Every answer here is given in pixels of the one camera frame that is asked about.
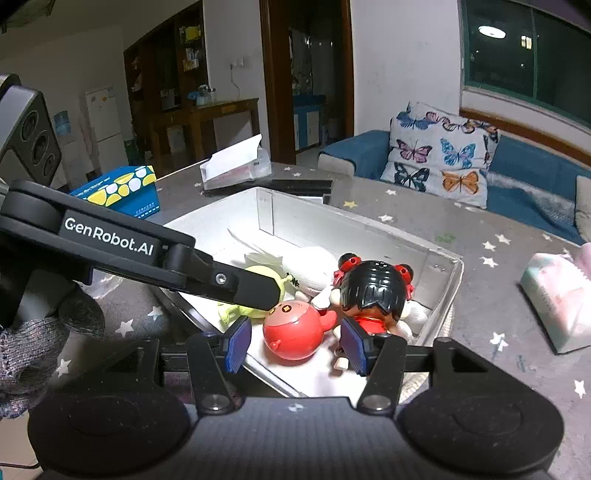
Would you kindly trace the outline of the grey knit gloved hand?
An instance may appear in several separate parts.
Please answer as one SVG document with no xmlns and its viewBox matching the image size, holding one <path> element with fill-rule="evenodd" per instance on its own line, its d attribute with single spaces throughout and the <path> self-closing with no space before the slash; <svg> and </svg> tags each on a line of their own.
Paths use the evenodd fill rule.
<svg viewBox="0 0 591 480">
<path fill-rule="evenodd" d="M 105 318 L 98 303 L 75 288 L 51 315 L 25 320 L 2 331 L 1 417 L 16 418 L 38 403 L 72 332 L 100 337 L 104 328 Z"/>
</svg>

